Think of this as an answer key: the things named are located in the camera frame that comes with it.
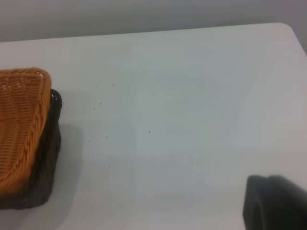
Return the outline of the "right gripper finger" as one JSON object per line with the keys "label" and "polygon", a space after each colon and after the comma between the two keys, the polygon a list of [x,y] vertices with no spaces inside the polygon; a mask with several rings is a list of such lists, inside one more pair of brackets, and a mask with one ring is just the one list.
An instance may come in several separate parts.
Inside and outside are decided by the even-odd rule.
{"label": "right gripper finger", "polygon": [[247,230],[305,230],[307,191],[285,177],[251,175],[243,206]]}

